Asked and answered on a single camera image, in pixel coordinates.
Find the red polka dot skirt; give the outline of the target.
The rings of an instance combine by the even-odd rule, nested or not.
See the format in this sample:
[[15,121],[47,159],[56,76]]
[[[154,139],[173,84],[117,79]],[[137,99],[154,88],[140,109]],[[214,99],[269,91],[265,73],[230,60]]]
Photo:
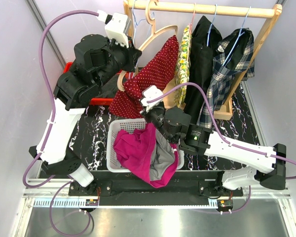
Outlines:
[[136,76],[123,84],[125,90],[116,93],[109,106],[110,113],[127,119],[140,118],[142,92],[152,85],[161,91],[165,89],[174,77],[178,52],[179,43],[173,35]]

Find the wooden hanger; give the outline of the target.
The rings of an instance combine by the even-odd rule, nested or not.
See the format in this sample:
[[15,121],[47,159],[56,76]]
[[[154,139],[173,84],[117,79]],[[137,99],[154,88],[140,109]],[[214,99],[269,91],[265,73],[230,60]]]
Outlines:
[[[156,26],[156,23],[155,23],[155,18],[152,18],[150,16],[150,8],[152,7],[152,4],[157,4],[159,3],[158,0],[149,0],[146,4],[146,7],[145,7],[145,15],[146,15],[146,21],[148,24],[151,25],[151,35],[143,42],[143,44],[138,48],[138,50],[140,50],[141,52],[144,51],[144,49],[153,41],[155,40],[157,37],[159,37],[160,35],[162,35],[163,33],[167,32],[167,31],[171,31],[173,30],[175,35],[177,34],[178,32],[178,26],[176,25],[168,25],[168,26],[165,26],[163,28],[160,28],[159,30],[156,30],[155,26]],[[124,91],[124,86],[123,86],[123,78],[124,76],[126,75],[126,71],[122,71],[119,76],[118,76],[118,80],[117,80],[117,88],[120,90],[120,91]]]

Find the magenta skirt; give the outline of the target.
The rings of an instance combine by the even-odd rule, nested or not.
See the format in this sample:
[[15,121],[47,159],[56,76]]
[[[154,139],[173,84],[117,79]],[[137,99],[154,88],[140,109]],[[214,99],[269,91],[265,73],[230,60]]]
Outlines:
[[152,123],[133,133],[120,130],[113,144],[122,167],[154,188],[167,186],[179,164],[179,149]]

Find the lemon print skirt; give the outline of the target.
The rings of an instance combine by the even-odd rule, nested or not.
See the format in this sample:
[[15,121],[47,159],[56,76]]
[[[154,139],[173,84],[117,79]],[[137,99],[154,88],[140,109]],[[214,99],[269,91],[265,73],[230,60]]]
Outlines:
[[[178,59],[175,67],[175,86],[189,82],[190,50],[192,38],[192,24],[185,27],[179,47]],[[175,91],[175,104],[181,107],[184,104],[187,86],[184,85]]]

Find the light blue wire hanger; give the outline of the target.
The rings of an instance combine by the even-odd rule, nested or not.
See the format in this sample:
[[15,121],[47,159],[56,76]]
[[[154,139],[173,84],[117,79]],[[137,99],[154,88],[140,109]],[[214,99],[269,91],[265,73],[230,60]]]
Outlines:
[[[141,19],[141,20],[137,21],[137,19],[136,19],[136,15],[135,15],[135,12],[134,12],[135,2],[136,2],[136,0],[133,1],[133,5],[132,5],[132,9],[131,9],[131,13],[132,13],[133,20],[134,20],[133,44],[134,44],[134,46],[137,47],[137,44],[136,44],[136,32],[137,32],[137,27],[138,27],[139,24],[140,24],[142,21],[144,21],[145,19]],[[146,37],[146,39],[149,38],[151,30],[152,30],[152,25],[150,25],[150,28],[149,28],[149,30],[148,30],[148,33],[147,33],[147,37]]]

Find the pink wire hanger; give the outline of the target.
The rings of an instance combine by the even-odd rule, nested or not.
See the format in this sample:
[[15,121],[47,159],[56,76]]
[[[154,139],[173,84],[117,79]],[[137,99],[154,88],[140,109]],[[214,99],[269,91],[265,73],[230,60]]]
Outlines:
[[196,13],[196,3],[193,4],[193,13],[192,13],[192,19],[191,22],[189,24],[189,32],[192,32],[192,26],[193,26],[193,22],[194,22],[194,18],[195,18],[195,13]]

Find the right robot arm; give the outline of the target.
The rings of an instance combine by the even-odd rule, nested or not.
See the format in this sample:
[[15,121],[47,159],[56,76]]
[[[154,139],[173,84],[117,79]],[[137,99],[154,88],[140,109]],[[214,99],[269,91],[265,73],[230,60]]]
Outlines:
[[271,190],[285,189],[286,163],[275,157],[286,153],[285,145],[257,146],[220,136],[216,131],[191,123],[190,115],[178,107],[165,109],[162,102],[152,108],[145,107],[140,114],[185,154],[220,157],[245,164],[244,168],[217,174],[214,190],[218,195],[225,196],[231,190],[254,184]]

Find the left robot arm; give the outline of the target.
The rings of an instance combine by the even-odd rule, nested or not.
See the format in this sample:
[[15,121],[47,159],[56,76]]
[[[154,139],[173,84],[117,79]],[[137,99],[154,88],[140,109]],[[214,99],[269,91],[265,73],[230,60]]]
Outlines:
[[120,71],[133,72],[142,52],[130,36],[121,43],[102,35],[84,36],[74,46],[75,60],[57,80],[53,100],[56,112],[47,123],[40,143],[29,148],[34,158],[43,161],[47,175],[69,175],[87,196],[95,193],[94,176],[69,148],[68,142],[81,115],[91,100],[104,92],[104,86]]

